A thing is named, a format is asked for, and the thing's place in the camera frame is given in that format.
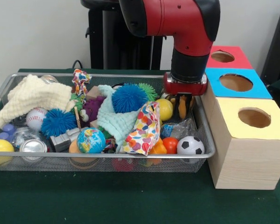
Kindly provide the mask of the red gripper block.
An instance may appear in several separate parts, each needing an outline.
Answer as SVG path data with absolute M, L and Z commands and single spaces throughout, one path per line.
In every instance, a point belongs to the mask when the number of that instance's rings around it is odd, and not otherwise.
M 167 94 L 176 95 L 174 106 L 174 117 L 179 117 L 180 94 L 187 94 L 187 110 L 192 109 L 194 104 L 193 96 L 201 96 L 206 92 L 208 79 L 203 74 L 202 79 L 197 83 L 182 83 L 171 77 L 170 72 L 163 76 L 164 91 Z

